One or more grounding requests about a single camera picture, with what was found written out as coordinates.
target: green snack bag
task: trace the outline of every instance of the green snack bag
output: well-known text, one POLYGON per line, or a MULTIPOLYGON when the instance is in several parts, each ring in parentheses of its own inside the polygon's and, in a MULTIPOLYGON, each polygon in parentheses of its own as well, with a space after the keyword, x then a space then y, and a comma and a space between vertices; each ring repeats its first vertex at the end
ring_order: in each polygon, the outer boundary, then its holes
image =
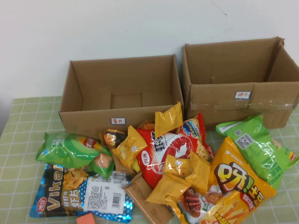
POLYGON ((111 154, 97 141, 68 133, 45 133, 44 138, 36 155, 37 161, 66 168, 88 166, 106 178, 111 175, 114 167, 111 154))
POLYGON ((219 124, 216 131, 229 136, 254 172, 274 189, 278 188, 284 172, 298 160, 294 152, 271 138, 263 126, 262 115, 219 124))

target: yellow snack bag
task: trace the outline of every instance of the yellow snack bag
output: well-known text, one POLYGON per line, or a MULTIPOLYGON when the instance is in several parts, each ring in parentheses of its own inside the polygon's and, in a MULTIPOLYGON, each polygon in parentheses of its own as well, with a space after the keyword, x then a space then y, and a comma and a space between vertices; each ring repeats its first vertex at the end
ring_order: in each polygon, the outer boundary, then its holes
POLYGON ((127 138, 117 147, 112 149, 122 164, 131 168, 134 158, 147 146, 143 137, 132 127, 128 128, 127 138))
POLYGON ((275 189, 253 172, 230 137, 224 140, 214 157, 209 186, 210 192, 222 193, 223 197, 203 217, 201 224, 241 223, 276 194, 275 189))
POLYGON ((161 135, 183 125, 183 114, 181 102, 169 108, 164 113, 155 113, 155 137, 161 135))
POLYGON ((192 173, 190 159, 180 159, 168 154, 164 164, 164 173, 175 175, 185 179, 192 173))
POLYGON ((171 206, 181 223, 187 224, 177 203, 181 195, 190 186, 191 184, 188 181, 175 175, 165 173, 146 201, 171 206))
POLYGON ((200 158, 194 152, 190 153, 190 159, 177 159, 168 154, 164 164, 164 173, 185 179, 197 191, 204 193, 207 192, 210 170, 210 163, 200 158))
POLYGON ((194 152, 191 152, 190 165, 193 171, 185 179, 190 182, 197 191, 206 193, 211 170, 210 163, 200 158, 194 152))

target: label on box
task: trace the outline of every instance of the label on box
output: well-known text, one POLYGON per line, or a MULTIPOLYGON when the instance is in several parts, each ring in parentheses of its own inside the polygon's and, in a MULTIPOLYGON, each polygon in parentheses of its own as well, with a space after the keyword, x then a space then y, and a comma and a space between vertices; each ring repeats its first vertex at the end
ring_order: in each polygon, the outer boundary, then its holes
POLYGON ((126 196, 122 187, 126 182, 126 174, 115 171, 107 180, 100 175, 89 177, 83 210, 122 214, 126 196))
POLYGON ((249 99, 250 96, 250 91, 238 91, 235 93, 235 99, 249 99))
POLYGON ((111 118, 112 125, 125 125, 126 119, 125 118, 111 118))

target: nutrition label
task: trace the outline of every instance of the nutrition label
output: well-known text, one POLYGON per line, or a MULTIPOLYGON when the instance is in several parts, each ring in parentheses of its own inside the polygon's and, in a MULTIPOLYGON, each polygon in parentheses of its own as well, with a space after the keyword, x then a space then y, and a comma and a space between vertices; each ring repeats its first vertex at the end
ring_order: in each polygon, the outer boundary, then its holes
POLYGON ((88 178, 84 211, 122 214, 125 202, 126 175, 113 172, 108 180, 102 176, 88 178))

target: white wall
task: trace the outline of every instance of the white wall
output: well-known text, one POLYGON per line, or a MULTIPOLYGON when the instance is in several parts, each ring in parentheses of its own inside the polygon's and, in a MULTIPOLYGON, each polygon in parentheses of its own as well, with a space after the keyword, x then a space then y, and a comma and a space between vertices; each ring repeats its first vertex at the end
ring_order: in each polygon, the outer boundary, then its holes
POLYGON ((61 95, 69 60, 180 56, 185 43, 278 35, 299 64, 298 8, 298 0, 0 0, 0 98, 61 95))

